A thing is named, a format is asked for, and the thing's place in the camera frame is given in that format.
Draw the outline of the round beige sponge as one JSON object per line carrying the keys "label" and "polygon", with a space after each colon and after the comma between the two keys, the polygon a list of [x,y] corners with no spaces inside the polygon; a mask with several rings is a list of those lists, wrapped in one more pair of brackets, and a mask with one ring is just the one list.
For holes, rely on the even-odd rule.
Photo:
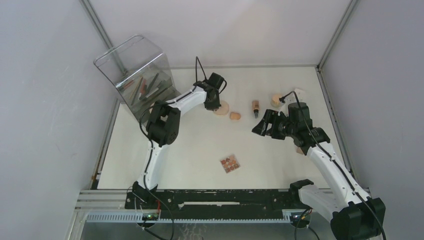
{"label": "round beige sponge", "polygon": [[221,100],[220,107],[214,110],[213,113],[217,116],[225,116],[228,114],[229,110],[230,110],[229,104],[226,101]]}

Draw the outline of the orange blender sponge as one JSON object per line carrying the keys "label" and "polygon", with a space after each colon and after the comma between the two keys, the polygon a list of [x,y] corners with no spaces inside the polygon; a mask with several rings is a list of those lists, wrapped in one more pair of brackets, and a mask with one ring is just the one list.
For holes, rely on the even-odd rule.
{"label": "orange blender sponge", "polygon": [[229,118],[232,121],[239,121],[241,119],[241,117],[242,117],[241,114],[238,113],[238,112],[231,112],[230,115],[229,115]]}

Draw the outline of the red lip pencil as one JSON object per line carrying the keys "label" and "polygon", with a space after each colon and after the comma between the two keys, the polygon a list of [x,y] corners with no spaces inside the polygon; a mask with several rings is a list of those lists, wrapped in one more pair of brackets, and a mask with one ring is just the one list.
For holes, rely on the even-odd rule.
{"label": "red lip pencil", "polygon": [[147,80],[143,79],[140,86],[139,96],[138,96],[139,100],[145,95],[146,87],[147,87]]}

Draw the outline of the clear acrylic makeup organizer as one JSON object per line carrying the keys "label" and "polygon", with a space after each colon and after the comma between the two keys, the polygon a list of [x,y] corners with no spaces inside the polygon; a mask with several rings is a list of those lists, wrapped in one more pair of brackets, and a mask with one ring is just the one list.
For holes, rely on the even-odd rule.
{"label": "clear acrylic makeup organizer", "polygon": [[[140,121],[142,113],[156,101],[174,99],[181,93],[176,89],[168,57],[163,50],[142,35],[133,35],[119,45],[110,48],[106,53],[96,58],[93,64],[114,85],[122,101],[134,117]],[[161,94],[154,98],[143,96],[139,92],[131,105],[131,94],[138,80],[143,77],[146,85],[159,73],[153,88],[164,88]],[[134,83],[124,91],[119,89],[130,80]]]}

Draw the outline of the eyeshadow palette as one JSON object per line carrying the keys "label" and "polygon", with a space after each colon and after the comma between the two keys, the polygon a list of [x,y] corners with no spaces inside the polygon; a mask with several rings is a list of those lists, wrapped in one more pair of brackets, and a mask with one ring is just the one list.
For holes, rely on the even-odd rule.
{"label": "eyeshadow palette", "polygon": [[231,173],[241,167],[234,154],[221,159],[219,162],[226,174]]}

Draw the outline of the wooden handle brush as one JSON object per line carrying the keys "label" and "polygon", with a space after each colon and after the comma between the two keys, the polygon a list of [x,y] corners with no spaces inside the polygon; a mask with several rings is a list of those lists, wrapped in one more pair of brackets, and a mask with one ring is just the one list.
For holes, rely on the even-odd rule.
{"label": "wooden handle brush", "polygon": [[130,105],[131,106],[135,103],[135,100],[136,100],[136,97],[137,97],[138,92],[140,91],[140,87],[141,87],[141,84],[143,82],[143,79],[144,78],[141,76],[140,79],[138,80],[138,82],[137,82],[137,84],[136,84],[133,92],[130,95],[130,100],[131,100],[130,101]]}

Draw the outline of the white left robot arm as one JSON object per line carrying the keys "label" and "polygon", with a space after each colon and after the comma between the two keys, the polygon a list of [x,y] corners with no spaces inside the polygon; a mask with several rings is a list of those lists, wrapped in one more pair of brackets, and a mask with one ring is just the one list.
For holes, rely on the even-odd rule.
{"label": "white left robot arm", "polygon": [[220,89],[226,88],[227,81],[213,72],[209,78],[196,81],[185,93],[171,100],[157,100],[141,115],[139,127],[148,140],[146,160],[136,183],[143,189],[137,195],[137,202],[149,209],[156,203],[153,190],[158,186],[156,171],[164,159],[165,150],[177,139],[181,117],[198,105],[208,111],[221,107]]}

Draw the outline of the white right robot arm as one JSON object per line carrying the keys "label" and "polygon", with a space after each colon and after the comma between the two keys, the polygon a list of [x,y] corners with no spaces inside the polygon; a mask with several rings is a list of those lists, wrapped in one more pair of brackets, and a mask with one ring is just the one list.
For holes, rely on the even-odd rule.
{"label": "white right robot arm", "polygon": [[317,167],[333,193],[329,197],[308,179],[290,184],[289,203],[295,208],[307,205],[330,223],[337,240],[366,240],[382,236],[386,206],[372,198],[339,159],[331,140],[321,127],[314,127],[305,102],[288,105],[288,114],[266,109],[254,134],[276,140],[291,138],[296,147]]}

